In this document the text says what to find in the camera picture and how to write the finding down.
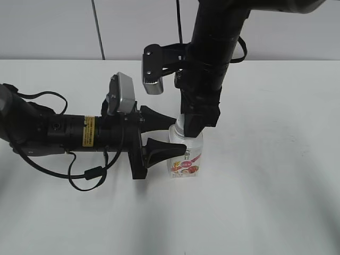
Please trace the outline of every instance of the white bottle cap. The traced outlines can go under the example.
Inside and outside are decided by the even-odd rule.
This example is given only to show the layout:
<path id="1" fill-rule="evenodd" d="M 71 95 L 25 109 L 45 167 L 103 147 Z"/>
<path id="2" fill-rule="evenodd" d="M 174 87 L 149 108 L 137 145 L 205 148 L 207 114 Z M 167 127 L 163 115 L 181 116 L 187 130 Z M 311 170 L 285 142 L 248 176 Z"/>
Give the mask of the white bottle cap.
<path id="1" fill-rule="evenodd" d="M 175 124 L 176 132 L 184 136 L 184 114 L 180 114 Z"/>

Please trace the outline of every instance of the yellow label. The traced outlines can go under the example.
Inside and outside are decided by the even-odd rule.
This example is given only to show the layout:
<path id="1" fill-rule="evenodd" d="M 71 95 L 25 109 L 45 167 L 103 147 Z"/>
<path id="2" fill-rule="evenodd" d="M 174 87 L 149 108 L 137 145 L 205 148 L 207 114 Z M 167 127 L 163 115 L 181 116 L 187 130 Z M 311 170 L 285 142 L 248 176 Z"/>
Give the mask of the yellow label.
<path id="1" fill-rule="evenodd" d="M 93 147 L 95 139 L 96 117 L 85 116 L 83 147 Z"/>

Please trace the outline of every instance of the white wall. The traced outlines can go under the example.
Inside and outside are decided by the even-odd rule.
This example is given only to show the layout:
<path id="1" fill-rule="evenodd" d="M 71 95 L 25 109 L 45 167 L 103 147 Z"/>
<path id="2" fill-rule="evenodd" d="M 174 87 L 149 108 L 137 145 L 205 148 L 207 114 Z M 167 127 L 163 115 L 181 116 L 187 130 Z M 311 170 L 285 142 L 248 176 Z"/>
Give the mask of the white wall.
<path id="1" fill-rule="evenodd" d="M 178 41 L 175 0 L 96 0 L 107 59 L 138 60 L 148 44 Z M 181 0 L 183 36 L 197 0 Z M 308 15 L 253 11 L 249 60 L 340 60 L 340 2 Z M 0 58 L 100 59 L 90 0 L 1 0 Z"/>

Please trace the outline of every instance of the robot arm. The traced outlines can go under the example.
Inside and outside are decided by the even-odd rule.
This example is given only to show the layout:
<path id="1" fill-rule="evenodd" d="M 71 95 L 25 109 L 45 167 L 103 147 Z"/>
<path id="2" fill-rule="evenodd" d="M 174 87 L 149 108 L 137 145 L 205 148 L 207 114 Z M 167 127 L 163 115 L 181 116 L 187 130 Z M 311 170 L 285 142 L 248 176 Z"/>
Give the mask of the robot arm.
<path id="1" fill-rule="evenodd" d="M 175 86 L 181 90 L 181 113 L 185 114 L 187 137 L 196 137 L 206 126 L 216 126 L 224 76 L 252 9 L 308 13 L 325 0 L 199 1 L 189 44 L 164 47 L 153 44 L 146 47 L 143 54 L 142 76 L 147 93 L 162 93 L 162 77 L 176 73 Z M 111 78 L 109 93 L 98 117 L 64 115 L 64 111 L 55 114 L 48 107 L 23 100 L 36 97 L 20 94 L 9 84 L 0 84 L 0 138 L 8 141 L 14 152 L 41 172 L 69 180 L 89 180 L 105 176 L 114 160 L 104 168 L 96 167 L 83 175 L 71 176 L 70 168 L 68 175 L 53 173 L 32 162 L 28 156 L 72 151 L 117 151 L 119 156 L 121 151 L 126 151 L 133 178 L 145 179 L 148 167 L 185 153 L 183 144 L 149 139 L 145 146 L 142 145 L 141 133 L 167 130 L 175 119 L 146 106 L 138 110 L 132 79 L 122 73 Z"/>
<path id="2" fill-rule="evenodd" d="M 143 82 L 147 93 L 163 92 L 162 76 L 176 72 L 175 86 L 181 90 L 181 113 L 185 114 L 184 134 L 198 136 L 204 127 L 217 124 L 224 76 L 250 11 L 309 13 L 324 1 L 199 0 L 189 44 L 145 48 Z"/>

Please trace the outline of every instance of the black cable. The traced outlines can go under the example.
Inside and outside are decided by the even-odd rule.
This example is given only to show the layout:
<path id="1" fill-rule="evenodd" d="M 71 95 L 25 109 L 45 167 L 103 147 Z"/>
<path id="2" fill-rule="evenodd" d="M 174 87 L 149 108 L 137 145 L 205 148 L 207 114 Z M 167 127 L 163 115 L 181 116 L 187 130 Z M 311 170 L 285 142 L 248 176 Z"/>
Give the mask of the black cable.
<path id="1" fill-rule="evenodd" d="M 183 44 L 180 0 L 176 0 L 176 8 L 177 8 L 178 36 L 180 38 L 180 44 Z"/>
<path id="2" fill-rule="evenodd" d="M 232 64 L 234 64 L 234 63 L 241 63 L 242 61 L 245 60 L 245 58 L 246 58 L 246 56 L 247 56 L 247 54 L 248 54 L 247 45 L 246 45 L 245 41 L 242 39 L 241 36 L 239 37 L 238 42 L 239 42 L 239 44 L 240 44 L 241 47 L 242 47 L 244 56 L 243 56 L 243 57 L 240 57 L 240 58 L 232 59 L 232 60 L 230 61 L 230 63 L 232 63 Z"/>
<path id="3" fill-rule="evenodd" d="M 60 173 L 55 173 L 53 171 L 47 170 L 41 166 L 39 166 L 38 164 L 36 164 L 34 161 L 32 161 L 26 154 L 25 152 L 23 152 L 23 150 L 21 149 L 20 145 L 15 141 L 15 139 L 12 137 L 11 132 L 9 131 L 6 123 L 5 123 L 5 118 L 2 114 L 2 111 L 0 110 L 0 122 L 3 123 L 3 129 L 5 131 L 6 136 L 8 137 L 8 140 L 10 142 L 10 144 L 12 145 L 12 147 L 15 149 L 15 151 L 21 156 L 21 158 L 23 160 L 25 160 L 25 162 L 27 164 L 29 164 L 30 166 L 32 166 L 33 168 L 35 168 L 38 171 L 43 172 L 44 174 L 48 174 L 57 178 L 62 178 L 62 179 L 68 179 L 69 176 L 66 174 L 60 174 Z M 71 176 L 72 179 L 83 179 L 85 178 L 85 175 L 72 175 Z"/>
<path id="4" fill-rule="evenodd" d="M 98 40 L 99 40 L 99 47 L 100 47 L 100 52 L 101 52 L 101 59 L 105 60 L 104 48 L 103 48 L 103 42 L 101 41 L 101 35 L 100 35 L 100 30 L 99 30 L 99 23 L 98 23 L 98 17 L 97 17 L 95 0 L 91 0 L 91 3 L 92 3 L 93 15 L 95 17 L 97 35 L 98 35 Z"/>
<path id="5" fill-rule="evenodd" d="M 68 103 L 67 103 L 67 100 L 66 98 L 64 98 L 62 95 L 56 93 L 56 92 L 53 92 L 53 91 L 44 91 L 44 92 L 40 92 L 40 93 L 37 93 L 37 94 L 34 94 L 34 95 L 25 95 L 25 94 L 22 94 L 22 93 L 16 93 L 19 97 L 21 98 L 24 98 L 24 99 L 28 99 L 28 100 L 32 100 L 32 99 L 36 99 L 38 97 L 41 97 L 43 95 L 53 95 L 53 96 L 57 96 L 59 98 L 61 98 L 62 100 L 65 101 L 65 107 L 64 109 L 62 110 L 61 113 L 59 113 L 59 115 L 63 115 L 66 110 L 67 110 L 67 107 L 68 107 Z"/>
<path id="6" fill-rule="evenodd" d="M 122 122 L 122 139 L 121 139 L 121 143 L 120 143 L 119 148 L 118 148 L 118 150 L 117 150 L 117 152 L 116 152 L 116 155 L 115 155 L 114 158 L 111 160 L 111 162 L 110 162 L 109 164 L 107 163 L 107 162 L 108 162 L 108 154 L 107 154 L 107 149 L 105 148 L 105 149 L 104 149 L 105 167 L 104 167 L 104 168 L 96 167 L 96 168 L 93 168 L 93 169 L 90 169 L 90 170 L 85 171 L 85 175 L 88 173 L 89 176 L 90 176 L 90 178 L 85 177 L 85 179 L 87 179 L 87 180 L 93 179 L 93 178 L 95 178 L 95 177 L 100 177 L 100 176 L 101 176 L 99 182 L 98 182 L 94 187 L 92 187 L 92 188 L 90 188 L 90 189 L 81 189 L 81 188 L 79 188 L 79 187 L 73 182 L 73 180 L 72 180 L 73 178 L 71 178 L 71 177 L 68 178 L 68 179 L 69 179 L 69 183 L 70 183 L 76 190 L 79 190 L 79 191 L 90 191 L 90 190 L 93 190 L 93 189 L 95 189 L 95 188 L 101 186 L 101 185 L 104 183 L 105 179 L 106 179 L 107 170 L 108 170 L 109 168 L 111 168 L 111 167 L 117 162 L 119 156 L 120 156 L 121 153 L 122 153 L 123 145 L 124 145 L 124 139 L 125 139 L 125 127 L 124 127 L 124 122 Z M 69 151 L 67 152 L 67 154 L 73 155 L 73 160 L 72 160 L 72 162 L 71 162 L 71 164 L 70 164 L 70 166 L 69 166 L 69 169 L 68 169 L 68 171 L 67 171 L 67 175 L 68 175 L 68 176 L 71 176 L 71 168 L 72 168 L 72 166 L 73 166 L 73 163 L 74 163 L 75 160 L 77 159 L 77 156 L 75 155 L 75 153 L 69 152 Z"/>
<path id="7" fill-rule="evenodd" d="M 67 175 L 69 177 L 69 183 L 72 185 L 72 187 L 74 187 L 76 190 L 79 190 L 79 191 L 90 191 L 90 190 L 94 190 L 95 188 L 101 186 L 104 182 L 105 182 L 105 179 L 106 179 L 106 176 L 107 176 L 107 171 L 104 171 L 103 172 L 103 175 L 101 176 L 99 182 L 96 184 L 96 186 L 90 188 L 90 189 L 81 189 L 79 188 L 72 180 L 71 178 L 71 168 L 73 166 L 73 163 L 75 162 L 75 160 L 77 159 L 77 156 L 75 153 L 73 152 L 68 152 L 67 154 L 70 154 L 70 155 L 73 155 L 73 160 L 72 162 L 70 163 L 70 166 L 69 166 L 69 170 L 67 171 Z"/>

